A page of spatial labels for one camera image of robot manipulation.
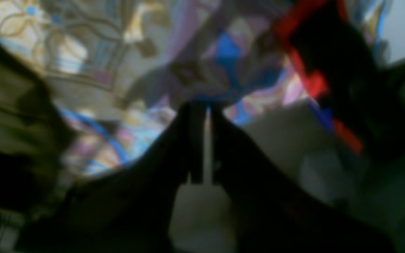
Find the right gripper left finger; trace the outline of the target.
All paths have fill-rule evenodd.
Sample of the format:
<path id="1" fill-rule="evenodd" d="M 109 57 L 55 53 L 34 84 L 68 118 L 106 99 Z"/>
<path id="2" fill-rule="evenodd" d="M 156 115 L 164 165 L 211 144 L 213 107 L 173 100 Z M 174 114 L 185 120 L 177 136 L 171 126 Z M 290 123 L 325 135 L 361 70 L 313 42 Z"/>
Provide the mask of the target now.
<path id="1" fill-rule="evenodd" d="M 75 189 L 52 217 L 26 227 L 22 253 L 171 253 L 178 188 L 203 182 L 207 104 L 190 102 L 129 168 Z"/>

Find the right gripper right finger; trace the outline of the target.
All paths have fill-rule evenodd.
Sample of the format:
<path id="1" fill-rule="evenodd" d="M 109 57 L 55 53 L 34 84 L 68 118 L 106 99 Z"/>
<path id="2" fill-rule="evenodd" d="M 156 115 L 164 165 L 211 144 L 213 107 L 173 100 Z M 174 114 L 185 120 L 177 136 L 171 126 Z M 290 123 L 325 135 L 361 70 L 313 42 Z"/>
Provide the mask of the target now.
<path id="1" fill-rule="evenodd" d="M 214 180 L 238 212 L 239 253 L 394 253 L 389 237 L 321 203 L 210 104 Z"/>

